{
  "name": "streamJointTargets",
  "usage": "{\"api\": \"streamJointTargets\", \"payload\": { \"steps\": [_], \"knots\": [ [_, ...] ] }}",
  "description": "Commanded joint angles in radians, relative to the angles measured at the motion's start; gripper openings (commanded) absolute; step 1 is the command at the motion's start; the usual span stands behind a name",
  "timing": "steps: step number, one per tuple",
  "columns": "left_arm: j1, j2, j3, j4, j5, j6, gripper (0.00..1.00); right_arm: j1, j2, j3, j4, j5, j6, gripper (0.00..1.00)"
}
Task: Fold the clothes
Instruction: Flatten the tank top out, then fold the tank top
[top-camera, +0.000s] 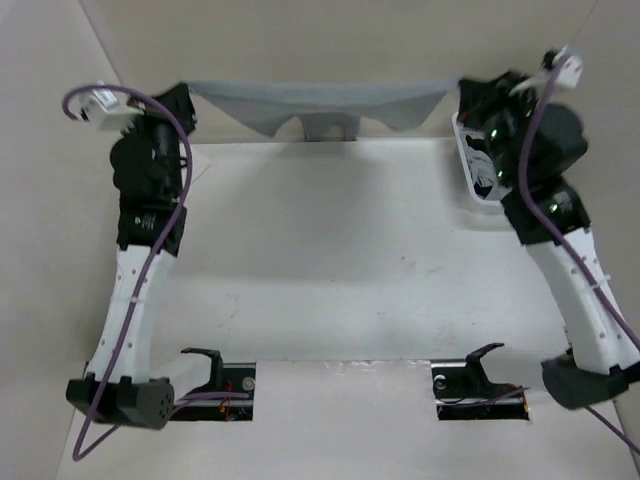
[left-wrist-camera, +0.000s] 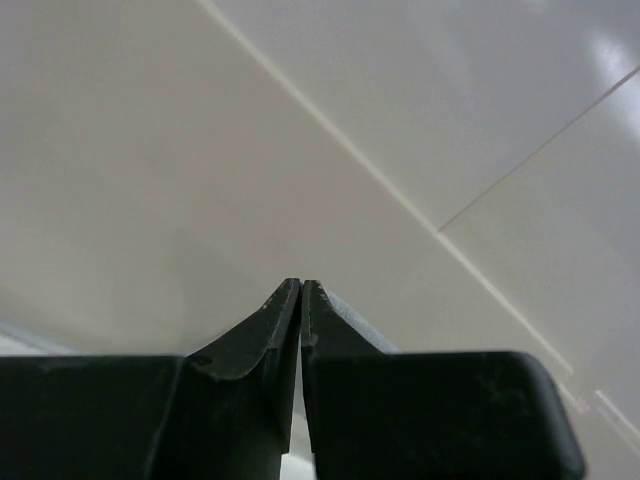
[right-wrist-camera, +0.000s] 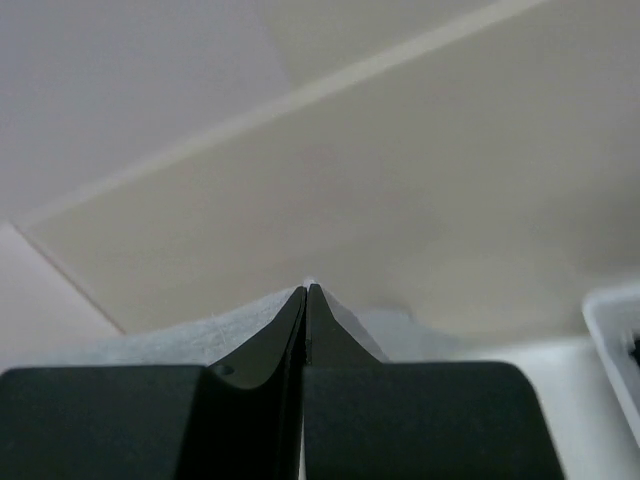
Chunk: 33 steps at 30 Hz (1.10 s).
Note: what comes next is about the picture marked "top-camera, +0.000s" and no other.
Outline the grey tank top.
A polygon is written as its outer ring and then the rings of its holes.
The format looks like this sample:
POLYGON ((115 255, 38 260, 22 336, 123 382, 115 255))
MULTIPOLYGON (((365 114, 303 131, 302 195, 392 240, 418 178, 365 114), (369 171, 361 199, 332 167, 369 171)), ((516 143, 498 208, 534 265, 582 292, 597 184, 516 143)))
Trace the grey tank top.
POLYGON ((295 83, 190 81, 193 94, 250 130, 275 137, 289 120, 298 119, 306 142, 317 142, 329 129, 342 129, 355 140, 363 118, 395 132, 417 129, 455 80, 409 83, 295 83))

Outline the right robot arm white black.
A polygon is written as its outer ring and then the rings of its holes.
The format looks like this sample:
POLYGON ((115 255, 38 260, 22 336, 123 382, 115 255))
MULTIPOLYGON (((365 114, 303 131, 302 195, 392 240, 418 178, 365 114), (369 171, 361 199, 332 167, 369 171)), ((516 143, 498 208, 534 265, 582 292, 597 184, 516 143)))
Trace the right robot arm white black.
POLYGON ((559 309, 567 350, 523 367, 525 384, 578 410, 609 401, 639 380, 639 337, 624 321, 600 265, 591 219, 564 172, 588 150, 579 116, 538 96, 515 72, 489 81, 462 78, 458 121, 479 133, 506 193, 500 204, 541 271, 559 309))

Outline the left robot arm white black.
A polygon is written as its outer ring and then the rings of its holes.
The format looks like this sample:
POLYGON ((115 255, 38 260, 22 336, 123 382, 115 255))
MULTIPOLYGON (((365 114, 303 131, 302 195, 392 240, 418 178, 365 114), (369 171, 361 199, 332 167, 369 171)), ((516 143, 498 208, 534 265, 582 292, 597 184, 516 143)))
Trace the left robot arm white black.
POLYGON ((184 82, 156 96, 112 85, 69 95, 84 121, 121 137, 109 154, 119 192, 116 278, 98 347, 84 376, 68 382, 66 399, 90 421, 159 430, 175 393, 150 373, 151 332, 186 224, 195 108, 184 82))

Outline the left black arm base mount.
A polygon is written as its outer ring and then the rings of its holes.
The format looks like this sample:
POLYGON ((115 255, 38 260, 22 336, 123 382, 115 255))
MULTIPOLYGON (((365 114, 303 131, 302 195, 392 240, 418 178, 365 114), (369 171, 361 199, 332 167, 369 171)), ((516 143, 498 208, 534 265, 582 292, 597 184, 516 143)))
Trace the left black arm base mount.
POLYGON ((253 420, 255 363, 226 363, 218 350, 185 348, 182 354, 207 358, 205 383, 189 391, 172 414, 175 422, 248 422, 253 420))

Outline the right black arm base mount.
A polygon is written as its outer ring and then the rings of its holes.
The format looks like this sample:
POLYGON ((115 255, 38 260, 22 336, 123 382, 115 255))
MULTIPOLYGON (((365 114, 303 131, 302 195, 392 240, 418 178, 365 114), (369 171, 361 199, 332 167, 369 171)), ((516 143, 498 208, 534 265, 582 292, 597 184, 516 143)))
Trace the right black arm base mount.
POLYGON ((526 388, 489 380, 481 360, 503 343, 490 343, 464 358, 430 361, 440 421, 529 420, 526 388))

